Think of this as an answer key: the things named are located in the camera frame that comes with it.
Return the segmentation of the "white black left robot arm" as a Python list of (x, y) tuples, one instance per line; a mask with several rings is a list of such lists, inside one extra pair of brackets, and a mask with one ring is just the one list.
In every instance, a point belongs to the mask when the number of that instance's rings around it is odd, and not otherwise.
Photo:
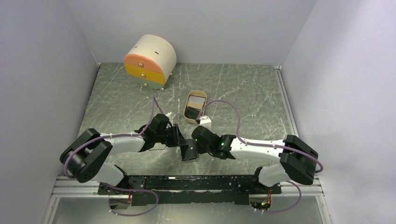
[(117, 165), (106, 164), (107, 157), (127, 152), (142, 153), (156, 143), (178, 147), (181, 151), (190, 149), (178, 125), (159, 113), (130, 133), (104, 134), (89, 128), (63, 151), (59, 160), (69, 178), (75, 178), (79, 183), (90, 180), (106, 183), (117, 194), (123, 194), (130, 187), (129, 175)]

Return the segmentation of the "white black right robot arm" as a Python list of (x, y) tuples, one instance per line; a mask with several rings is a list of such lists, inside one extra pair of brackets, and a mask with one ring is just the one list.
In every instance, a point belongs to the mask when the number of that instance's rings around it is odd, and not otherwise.
[(312, 185), (318, 165), (318, 153), (295, 135), (284, 140), (251, 140), (236, 135), (222, 135), (198, 126), (191, 134), (198, 149), (219, 159), (264, 159), (273, 165), (259, 168), (252, 188), (264, 193), (276, 183), (295, 181)]

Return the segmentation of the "beige oval plastic tray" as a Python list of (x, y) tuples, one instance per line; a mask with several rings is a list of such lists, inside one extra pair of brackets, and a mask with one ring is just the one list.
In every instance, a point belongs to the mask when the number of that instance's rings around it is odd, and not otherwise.
[(188, 123), (196, 124), (199, 113), (207, 102), (207, 94), (203, 91), (192, 90), (189, 92), (183, 116)]

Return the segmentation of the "black leather card holder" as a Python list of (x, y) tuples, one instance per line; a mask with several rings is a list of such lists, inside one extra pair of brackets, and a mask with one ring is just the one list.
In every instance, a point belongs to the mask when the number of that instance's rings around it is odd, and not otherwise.
[(181, 140), (179, 147), (182, 161), (190, 161), (198, 158), (197, 141), (195, 139)]

